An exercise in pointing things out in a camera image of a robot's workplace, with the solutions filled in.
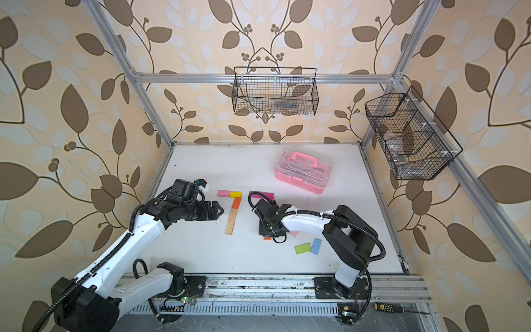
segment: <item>aluminum frame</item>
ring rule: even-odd
[[[109,47],[110,51],[113,53],[114,59],[118,63],[118,66],[120,66],[122,72],[124,73],[124,76],[128,81],[129,86],[133,89],[133,92],[140,99],[140,102],[144,106],[144,110],[148,118],[153,122],[155,129],[157,129],[158,133],[160,134],[162,142],[164,142],[166,146],[171,147],[173,145],[172,137],[168,133],[164,122],[158,115],[155,106],[151,102],[151,99],[148,96],[148,92],[144,89],[140,82],[137,82],[136,78],[133,76],[133,66],[129,62],[129,59],[127,58],[127,55],[124,52],[122,45],[114,34],[113,29],[109,25],[109,22],[105,18],[105,15],[103,13],[103,10],[101,10],[101,6],[98,0],[83,0],[82,2],[83,5],[85,5],[87,13],[94,21],[95,26],[98,28],[99,32],[103,36],[103,39],[107,43],[107,46]]]

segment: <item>wallpaper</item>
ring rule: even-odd
[[[232,86],[153,83],[149,95],[178,143],[358,142],[369,124],[364,103],[381,94],[378,84],[318,84],[313,115],[233,112]],[[152,126],[143,127],[152,134]]]
[[[369,159],[414,274],[448,332],[527,331],[531,288],[451,170],[396,181],[380,145]]]
[[[420,0],[102,0],[138,72],[391,73]]]
[[[531,241],[531,3],[443,1],[405,81],[423,94],[463,156]]]
[[[144,110],[78,5],[0,2],[6,331],[30,331],[51,304],[51,286],[122,234],[166,152],[142,130]]]

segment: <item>white work surface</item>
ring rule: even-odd
[[[321,195],[311,193],[275,178],[274,167],[286,148],[302,149],[328,158],[332,171]],[[272,192],[278,205],[291,204],[313,211],[334,210],[339,204],[350,207],[378,233],[386,256],[369,265],[371,273],[402,273],[389,230],[365,169],[358,146],[349,144],[176,146],[160,182],[157,194],[178,179],[203,178],[209,184],[206,199],[219,201],[225,213],[215,221],[172,224],[140,255],[150,269],[168,261],[186,273],[334,273],[339,258],[322,234],[300,232],[287,235],[278,244],[258,235],[258,216],[247,202],[249,191]],[[225,234],[233,198],[217,197],[218,190],[243,192],[234,232]],[[319,238],[317,256],[295,253],[294,246]],[[378,254],[375,246],[372,255]]]

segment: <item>brown leaf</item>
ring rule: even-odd
[[[225,74],[234,75],[234,74],[236,74],[236,72],[231,67],[225,66]]]
[[[248,116],[250,111],[247,108],[240,108],[234,114],[238,116]]]
[[[363,99],[363,97],[365,97],[365,89],[361,89],[360,91],[358,91],[358,93],[356,93],[356,95],[354,96],[354,102],[359,102]]]
[[[465,65],[465,77],[468,86],[476,92],[485,91],[489,87],[491,79],[487,69],[472,63]]]
[[[449,9],[449,8],[452,8],[456,5],[456,0],[442,0],[441,1],[441,5],[446,8],[446,9]]]
[[[118,38],[118,41],[120,42],[120,45],[122,45],[124,52],[127,52],[127,46],[125,46],[124,37],[122,37],[122,35],[116,35],[116,38]]]
[[[81,0],[65,0],[65,5],[67,5],[68,7],[76,7],[79,6],[80,3]]]
[[[118,119],[113,130],[113,149],[117,155],[121,155],[127,144],[127,133],[121,119]]]
[[[367,69],[358,69],[353,72],[350,72],[351,75],[367,75],[369,71]]]
[[[415,96],[418,101],[422,101],[422,85],[418,81],[411,81],[411,92],[413,93],[413,96]]]
[[[523,169],[495,166],[481,174],[479,180],[498,203],[515,204],[531,200],[531,174]]]
[[[122,182],[114,175],[100,176],[101,186],[112,197],[118,198],[122,195]]]
[[[307,93],[312,86],[309,84],[299,84],[293,88],[292,97],[299,97]]]
[[[302,131],[303,127],[304,125],[302,124],[297,124],[289,127],[288,129],[286,129],[286,136],[295,136],[299,134]]]
[[[450,224],[448,236],[460,252],[480,262],[494,262],[496,258],[476,234],[461,224]]]
[[[92,55],[103,55],[105,52],[101,41],[91,33],[80,33],[75,38],[78,40],[79,45]]]
[[[90,198],[95,209],[101,213],[109,213],[114,209],[114,198],[103,189],[91,189]]]
[[[402,37],[402,42],[400,43],[400,52],[402,52],[404,50],[404,46],[406,46],[406,43],[407,43],[407,39],[409,38],[409,34],[406,33],[403,37]]]
[[[114,92],[114,79],[107,79],[101,85],[101,100],[109,99]]]
[[[73,85],[69,85],[61,98],[61,114],[66,124],[76,133],[81,133],[89,124],[89,112]]]
[[[289,18],[293,23],[301,23],[312,9],[312,0],[295,0],[289,9]]]
[[[335,131],[337,133],[342,133],[342,132],[345,132],[347,131],[347,126],[345,125],[337,125],[337,126],[332,126],[332,127],[328,127],[331,131]]]
[[[166,96],[166,99],[171,101],[173,104],[177,103],[177,98],[171,93],[168,89],[164,89],[164,96]]]
[[[128,27],[133,23],[133,11],[127,0],[104,0],[103,4],[120,24]]]
[[[229,130],[230,130],[231,133],[233,133],[235,135],[247,136],[247,132],[245,131],[245,129],[243,129],[240,126],[229,125]]]
[[[219,91],[221,91],[221,93],[223,93],[225,96],[229,97],[229,98],[232,98],[232,94],[233,94],[233,87],[232,86],[218,86],[218,89]]]
[[[26,194],[39,181],[39,177],[26,167],[14,163],[0,163],[0,201]]]
[[[194,143],[199,143],[199,144],[209,144],[210,141],[208,139],[208,137],[201,137],[201,138],[198,138],[194,141]]]
[[[264,131],[263,130],[258,130],[258,131],[255,131],[251,134],[251,141],[253,142],[259,142],[262,137],[264,137]]]
[[[184,118],[185,119],[192,119],[192,118],[195,118],[197,112],[194,111],[194,110],[189,110],[188,112],[184,113]]]
[[[500,23],[496,27],[494,32],[494,42],[496,46],[504,51],[508,51],[511,48],[512,43],[515,42],[515,26],[512,25],[508,19],[501,19]]]
[[[149,136],[153,135],[153,133],[155,132],[155,129],[153,128],[153,124],[151,124],[151,122],[146,122],[142,126],[142,130]]]
[[[221,23],[230,23],[232,21],[232,9],[225,0],[208,0],[208,5],[218,21]]]
[[[284,42],[291,48],[302,48],[302,40],[297,32],[289,30],[284,33]]]
[[[335,138],[332,138],[332,137],[325,137],[323,142],[325,144],[336,144],[336,143],[339,143],[338,140],[336,140]]]
[[[432,35],[424,41],[421,47],[421,57],[429,57],[435,54],[441,48],[442,43],[444,42],[444,37],[441,35]]]
[[[198,131],[203,130],[203,127],[189,125],[189,126],[186,126],[184,130],[186,130],[189,133],[197,133]]]
[[[22,332],[31,332],[35,324],[39,321],[41,316],[48,310],[49,306],[44,301],[33,301],[24,316],[24,321],[22,322]],[[48,324],[50,318],[46,319],[39,332],[44,330],[44,327]]]
[[[421,248],[422,251],[427,253],[428,255],[430,253],[430,248],[428,247],[428,243],[426,242],[426,238],[424,237],[424,234],[422,234],[422,231],[415,227],[413,228],[413,237],[415,238],[415,241],[418,244],[418,247]]]
[[[417,9],[419,0],[395,0],[391,9],[391,21],[396,25],[409,20]]]
[[[134,188],[138,184],[139,180],[140,180],[140,166],[137,166],[134,169],[133,174],[131,175],[131,178],[129,179],[129,185]]]
[[[446,133],[457,116],[457,100],[450,87],[442,93],[441,99],[435,107],[434,121],[443,133]]]
[[[398,180],[396,179],[395,175],[393,174],[391,170],[389,170],[389,179],[391,180],[391,184],[393,188],[398,189],[398,187],[400,187]]]
[[[229,31],[223,37],[223,42],[221,43],[223,48],[231,49],[235,48],[239,44],[239,32],[238,31]]]
[[[479,304],[473,304],[467,308],[465,323],[469,332],[489,332],[489,324]]]
[[[430,206],[433,200],[433,195],[431,191],[423,191],[415,197],[413,202],[411,202],[411,208],[413,212],[419,216],[427,214],[430,210]]]
[[[406,197],[412,201],[424,190],[424,180],[410,180],[406,184]]]
[[[0,46],[3,49],[15,45],[16,41],[19,40],[19,31],[9,16],[0,20],[0,31],[2,32],[0,33]]]
[[[352,28],[354,38],[361,42],[370,42],[378,37],[378,29],[371,25],[362,25],[361,27]]]
[[[280,140],[282,139],[282,135],[278,131],[270,130],[269,131],[269,138],[273,142],[280,142]]]
[[[172,37],[172,30],[165,27],[151,27],[145,34],[152,42],[163,43]]]
[[[463,330],[461,330],[459,325],[457,325],[450,318],[443,317],[442,319],[444,320],[444,324],[446,325],[446,329],[448,330],[448,332],[463,332]]]
[[[338,118],[346,118],[347,113],[343,112],[342,110],[335,110],[333,111],[334,115]]]
[[[120,90],[122,91],[122,97],[124,97],[125,103],[129,105],[129,86],[126,81],[120,82]]]
[[[35,258],[54,251],[70,236],[73,227],[67,220],[49,224],[29,239],[15,257]]]
[[[94,247],[92,248],[92,252],[98,251],[103,248],[103,246],[107,244],[107,242],[109,242],[112,233],[113,227],[111,225],[105,226],[104,229],[101,230],[100,235],[98,235],[98,238],[94,243]]]

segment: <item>wire basket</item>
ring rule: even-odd
[[[369,123],[397,180],[432,180],[463,151],[437,114],[427,120],[414,100],[419,94],[387,93],[365,103]],[[438,126],[459,148],[448,146],[436,133]]]
[[[315,115],[319,103],[317,69],[234,67],[234,113]]]

